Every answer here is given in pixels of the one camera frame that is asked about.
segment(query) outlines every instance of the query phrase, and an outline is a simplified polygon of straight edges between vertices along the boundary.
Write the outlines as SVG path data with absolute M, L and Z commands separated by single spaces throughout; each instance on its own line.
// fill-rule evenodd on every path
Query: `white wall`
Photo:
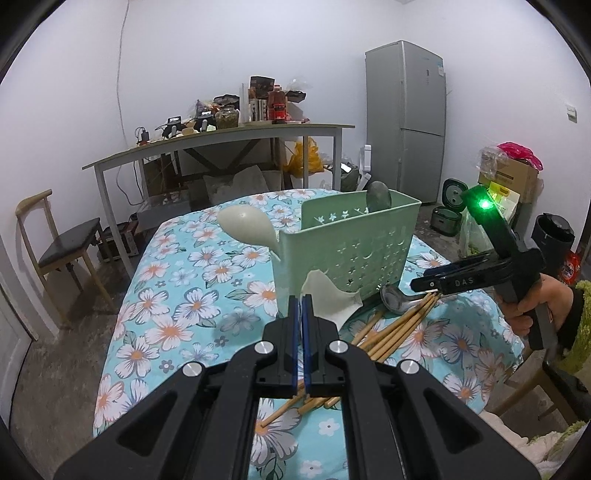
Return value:
M 185 115 L 198 98 L 237 95 L 251 75 L 282 86 L 303 76 L 312 85 L 304 114 L 356 125 L 343 133 L 356 160 L 366 141 L 365 51 L 400 38 L 403 9 L 392 0 L 132 2 L 121 71 L 127 135 Z M 320 146 L 332 155 L 331 141 Z
M 125 5 L 124 0 L 66 1 L 27 41 L 0 85 L 0 236 L 25 291 L 52 332 L 48 311 L 54 316 L 55 311 L 31 267 L 14 209 L 23 198 L 51 188 L 59 231 L 103 216 L 94 173 L 81 168 L 125 148 L 115 100 Z M 122 171 L 121 183 L 128 191 L 134 188 L 131 179 L 133 175 Z M 116 189 L 114 174 L 108 177 L 108 187 L 115 215 L 119 221 L 127 219 L 132 210 Z M 25 225 L 39 257 L 51 242 L 43 213 L 31 212 Z M 49 278 L 67 307 L 77 295 L 72 279 L 67 273 Z
M 415 0 L 403 11 L 404 38 L 440 55 L 447 73 L 442 182 L 475 184 L 484 146 L 525 145 L 544 164 L 527 235 L 537 215 L 556 213 L 576 247 L 591 198 L 591 89 L 566 42 L 525 0 Z

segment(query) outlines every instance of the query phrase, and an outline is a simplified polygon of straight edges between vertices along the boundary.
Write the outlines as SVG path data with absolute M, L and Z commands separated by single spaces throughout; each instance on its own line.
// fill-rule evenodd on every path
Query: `blue floral fabric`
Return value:
M 213 365 L 230 360 L 261 338 L 277 313 L 268 249 L 233 240 L 217 224 L 227 205 L 250 204 L 277 229 L 297 231 L 301 203 L 335 194 L 289 190 L 245 197 L 164 222 L 148 245 L 117 318 L 96 400 L 97 435 L 188 361 Z M 400 288 L 426 268 L 447 261 L 414 237 Z M 373 312 L 349 320 L 341 338 L 352 340 Z M 369 335 L 396 317 L 388 313 Z M 387 360 L 412 358 L 479 413 L 495 384 L 520 362 L 523 345 L 494 301 L 481 290 L 442 298 Z M 284 400 L 263 399 L 258 420 Z M 296 408 L 257 425 L 252 480 L 347 479 L 340 404 L 300 415 Z

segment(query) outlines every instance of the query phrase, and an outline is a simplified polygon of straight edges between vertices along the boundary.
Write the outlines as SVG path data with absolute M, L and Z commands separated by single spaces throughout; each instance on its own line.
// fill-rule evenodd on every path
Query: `wall socket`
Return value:
M 572 105 L 566 106 L 566 114 L 571 122 L 577 123 L 577 109 Z

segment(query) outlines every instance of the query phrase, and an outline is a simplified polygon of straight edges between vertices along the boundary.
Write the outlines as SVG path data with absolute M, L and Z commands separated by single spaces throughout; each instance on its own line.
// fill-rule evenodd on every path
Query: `silver refrigerator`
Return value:
M 443 60 L 407 41 L 365 53 L 372 180 L 436 202 L 446 124 Z

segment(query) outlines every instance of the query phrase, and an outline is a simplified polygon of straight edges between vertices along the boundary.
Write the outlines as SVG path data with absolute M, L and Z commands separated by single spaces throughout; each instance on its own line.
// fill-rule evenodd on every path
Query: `door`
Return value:
M 0 287 L 0 416 L 8 426 L 12 395 L 31 338 Z
M 402 138 L 400 191 L 423 203 L 436 202 L 444 138 L 409 130 L 403 131 Z
M 403 41 L 404 120 L 402 128 L 445 135 L 446 85 L 443 60 Z

